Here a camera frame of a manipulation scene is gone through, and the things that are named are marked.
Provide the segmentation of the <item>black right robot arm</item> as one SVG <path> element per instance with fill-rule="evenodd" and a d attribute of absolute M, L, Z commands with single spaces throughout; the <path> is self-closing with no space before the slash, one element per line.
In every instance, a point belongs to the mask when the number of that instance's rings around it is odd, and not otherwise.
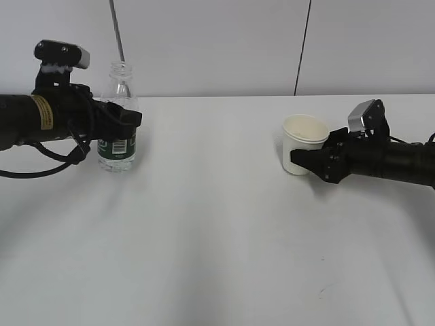
<path fill-rule="evenodd" d="M 433 141 L 400 143 L 341 128 L 330 133 L 321 149 L 292 150 L 290 160 L 327 183 L 362 175 L 434 187 Z"/>

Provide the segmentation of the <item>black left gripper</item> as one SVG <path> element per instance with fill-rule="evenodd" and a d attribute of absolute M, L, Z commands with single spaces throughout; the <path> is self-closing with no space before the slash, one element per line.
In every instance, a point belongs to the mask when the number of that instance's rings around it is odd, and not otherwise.
<path fill-rule="evenodd" d="M 72 132 L 91 140 L 131 139 L 142 121 L 138 111 L 94 100 L 89 86 L 72 84 L 69 73 L 38 73 L 32 100 L 40 118 L 32 137 L 41 142 Z"/>

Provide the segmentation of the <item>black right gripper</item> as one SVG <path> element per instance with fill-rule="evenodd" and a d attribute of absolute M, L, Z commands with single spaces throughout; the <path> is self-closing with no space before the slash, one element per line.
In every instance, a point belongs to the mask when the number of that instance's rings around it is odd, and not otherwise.
<path fill-rule="evenodd" d="M 363 134 L 349 132 L 347 127 L 330 133 L 322 149 L 294 149 L 290 152 L 293 164 L 319 175 L 322 181 L 338 184 L 349 175 L 369 177 L 368 163 L 362 161 L 362 145 L 369 139 Z"/>

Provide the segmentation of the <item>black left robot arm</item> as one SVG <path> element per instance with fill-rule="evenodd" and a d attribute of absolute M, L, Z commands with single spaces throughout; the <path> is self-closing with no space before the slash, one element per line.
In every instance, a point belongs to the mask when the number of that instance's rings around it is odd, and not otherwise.
<path fill-rule="evenodd" d="M 38 73 L 30 95 L 1 95 L 1 150 L 68 138 L 87 143 L 129 139 L 142 117 L 93 99 L 90 87 L 72 84 L 68 73 Z"/>

